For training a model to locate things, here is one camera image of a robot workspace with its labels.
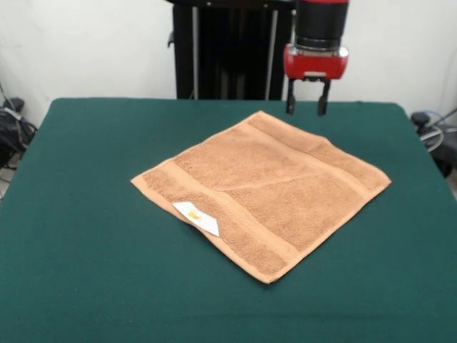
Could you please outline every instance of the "brown towel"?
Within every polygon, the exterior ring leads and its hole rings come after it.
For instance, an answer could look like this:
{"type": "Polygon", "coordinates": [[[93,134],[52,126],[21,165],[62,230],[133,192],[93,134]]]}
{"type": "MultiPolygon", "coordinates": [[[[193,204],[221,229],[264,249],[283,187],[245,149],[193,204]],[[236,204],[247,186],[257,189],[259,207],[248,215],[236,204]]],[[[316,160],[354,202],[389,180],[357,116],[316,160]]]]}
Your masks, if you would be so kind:
{"type": "Polygon", "coordinates": [[[329,238],[390,179],[322,136],[258,112],[135,177],[151,201],[191,202],[220,236],[193,224],[246,272],[276,281],[329,238]]]}

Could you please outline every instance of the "green tablecloth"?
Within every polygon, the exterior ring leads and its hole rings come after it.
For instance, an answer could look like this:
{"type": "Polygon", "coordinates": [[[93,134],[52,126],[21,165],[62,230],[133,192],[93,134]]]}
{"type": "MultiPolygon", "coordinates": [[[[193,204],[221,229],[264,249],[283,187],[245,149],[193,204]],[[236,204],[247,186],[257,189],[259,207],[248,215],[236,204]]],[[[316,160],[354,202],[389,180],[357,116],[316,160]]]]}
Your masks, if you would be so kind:
{"type": "Polygon", "coordinates": [[[393,104],[60,99],[0,205],[0,342],[455,342],[457,206],[393,104]],[[129,180],[263,109],[392,185],[267,286],[129,180]]]}

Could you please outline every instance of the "black stand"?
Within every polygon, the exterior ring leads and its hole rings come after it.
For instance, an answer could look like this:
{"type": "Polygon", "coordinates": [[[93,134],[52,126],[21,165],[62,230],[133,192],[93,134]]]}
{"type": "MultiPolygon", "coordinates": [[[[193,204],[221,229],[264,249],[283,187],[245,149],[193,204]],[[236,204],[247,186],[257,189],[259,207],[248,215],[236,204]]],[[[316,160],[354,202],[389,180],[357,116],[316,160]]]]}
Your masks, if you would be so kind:
{"type": "Polygon", "coordinates": [[[169,1],[178,99],[281,99],[293,0],[169,1]]]}

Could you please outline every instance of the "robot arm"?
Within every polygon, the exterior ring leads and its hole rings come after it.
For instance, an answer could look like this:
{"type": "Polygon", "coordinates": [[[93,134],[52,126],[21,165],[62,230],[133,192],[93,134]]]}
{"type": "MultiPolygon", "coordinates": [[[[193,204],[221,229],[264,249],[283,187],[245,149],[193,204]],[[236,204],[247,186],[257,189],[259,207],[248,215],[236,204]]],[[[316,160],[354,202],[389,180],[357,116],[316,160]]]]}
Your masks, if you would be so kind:
{"type": "Polygon", "coordinates": [[[284,49],[284,72],[288,77],[286,112],[293,114],[295,80],[321,81],[323,94],[318,114],[327,108],[331,80],[340,79],[348,63],[342,47],[349,0],[296,0],[295,40],[284,49]]]}

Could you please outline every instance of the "white wall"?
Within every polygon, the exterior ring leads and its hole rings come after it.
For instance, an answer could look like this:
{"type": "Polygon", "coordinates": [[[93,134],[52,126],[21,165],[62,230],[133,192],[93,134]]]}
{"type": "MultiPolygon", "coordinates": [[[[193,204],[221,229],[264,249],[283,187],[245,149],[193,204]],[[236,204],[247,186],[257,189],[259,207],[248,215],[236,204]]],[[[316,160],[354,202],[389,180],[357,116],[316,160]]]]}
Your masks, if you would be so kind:
{"type": "MultiPolygon", "coordinates": [[[[0,77],[41,122],[60,96],[175,97],[164,0],[0,0],[0,77]]],[[[345,77],[331,100],[457,105],[456,0],[352,0],[345,77]]],[[[315,84],[298,99],[317,99],[315,84]]]]}
{"type": "Polygon", "coordinates": [[[39,123],[60,96],[175,97],[164,0],[0,0],[0,77],[39,123]]]}

